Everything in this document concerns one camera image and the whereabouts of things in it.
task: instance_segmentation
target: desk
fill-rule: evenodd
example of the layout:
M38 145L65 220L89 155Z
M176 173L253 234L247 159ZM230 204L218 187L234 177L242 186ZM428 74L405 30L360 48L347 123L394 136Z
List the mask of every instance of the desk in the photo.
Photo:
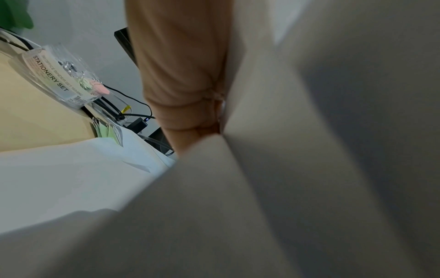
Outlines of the desk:
M60 104L11 68L9 59L20 52L0 42L0 152L95 138L81 110Z

